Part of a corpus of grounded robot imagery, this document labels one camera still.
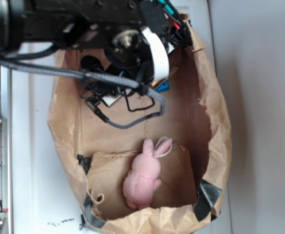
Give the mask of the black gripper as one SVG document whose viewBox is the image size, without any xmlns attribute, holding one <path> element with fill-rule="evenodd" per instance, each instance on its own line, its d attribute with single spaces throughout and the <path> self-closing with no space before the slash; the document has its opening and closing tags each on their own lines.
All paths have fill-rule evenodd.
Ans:
<svg viewBox="0 0 285 234">
<path fill-rule="evenodd" d="M 170 28 L 164 26 L 152 32 L 161 39 L 169 56 L 174 50 L 170 44 Z M 103 71 L 96 71 L 97 73 L 130 78 L 155 90 L 168 79 L 167 77 L 153 81 L 154 70 L 151 50 L 142 31 L 126 30 L 117 34 L 111 41 L 111 47 L 104 50 L 104 54 L 111 64 Z"/>
</svg>

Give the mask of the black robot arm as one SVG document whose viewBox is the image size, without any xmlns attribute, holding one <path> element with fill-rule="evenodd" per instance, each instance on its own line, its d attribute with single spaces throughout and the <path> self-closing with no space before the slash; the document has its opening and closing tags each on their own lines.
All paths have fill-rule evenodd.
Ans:
<svg viewBox="0 0 285 234">
<path fill-rule="evenodd" d="M 168 77 L 176 45 L 192 39 L 168 0 L 0 0 L 0 63 L 103 49 L 108 72 L 149 84 Z"/>
</svg>

